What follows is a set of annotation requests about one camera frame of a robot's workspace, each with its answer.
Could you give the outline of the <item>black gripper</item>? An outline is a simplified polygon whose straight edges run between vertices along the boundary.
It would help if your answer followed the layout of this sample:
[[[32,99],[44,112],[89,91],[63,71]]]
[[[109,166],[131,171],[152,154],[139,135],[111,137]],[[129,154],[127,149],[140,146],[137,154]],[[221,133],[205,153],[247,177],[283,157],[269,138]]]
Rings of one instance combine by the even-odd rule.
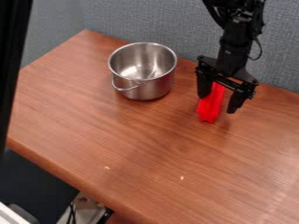
[[[212,83],[232,91],[227,113],[233,114],[247,99],[256,93],[257,79],[247,71],[252,38],[221,37],[216,58],[200,55],[195,69],[197,96],[203,99],[211,93]]]

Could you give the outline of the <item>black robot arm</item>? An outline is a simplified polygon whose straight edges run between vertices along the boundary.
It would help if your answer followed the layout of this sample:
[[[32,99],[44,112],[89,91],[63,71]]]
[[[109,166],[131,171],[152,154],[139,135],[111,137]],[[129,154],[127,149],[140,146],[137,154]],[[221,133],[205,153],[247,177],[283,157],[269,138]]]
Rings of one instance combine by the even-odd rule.
[[[257,36],[264,28],[265,0],[201,0],[223,30],[216,58],[200,55],[195,69],[197,96],[211,95],[212,84],[232,91],[227,113],[233,114],[256,94],[257,79],[248,73],[248,60],[259,60],[263,47]]]

